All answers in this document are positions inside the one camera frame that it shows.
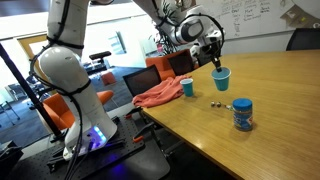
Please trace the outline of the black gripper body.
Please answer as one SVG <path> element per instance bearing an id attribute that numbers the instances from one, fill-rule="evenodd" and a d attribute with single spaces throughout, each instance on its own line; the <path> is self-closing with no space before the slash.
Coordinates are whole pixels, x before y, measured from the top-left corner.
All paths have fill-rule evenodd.
<path id="1" fill-rule="evenodd" d="M 201 62 L 210 62 L 214 58 L 221 56 L 221 42 L 217 41 L 210 45 L 200 48 L 199 60 Z"/>

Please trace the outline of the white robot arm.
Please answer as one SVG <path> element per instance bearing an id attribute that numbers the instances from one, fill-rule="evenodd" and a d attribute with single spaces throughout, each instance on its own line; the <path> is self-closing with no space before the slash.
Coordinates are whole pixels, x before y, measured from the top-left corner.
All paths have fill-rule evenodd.
<path id="1" fill-rule="evenodd" d="M 63 158 L 82 156 L 104 147 L 117 132 L 117 125 L 102 107 L 97 92 L 80 64 L 90 0 L 50 0 L 48 45 L 35 57 L 49 85 L 57 90 L 75 117 L 64 140 Z M 223 43 L 225 32 L 201 5 L 189 8 L 174 22 L 163 12 L 164 0 L 133 0 L 175 45 L 198 42 L 208 47 Z"/>

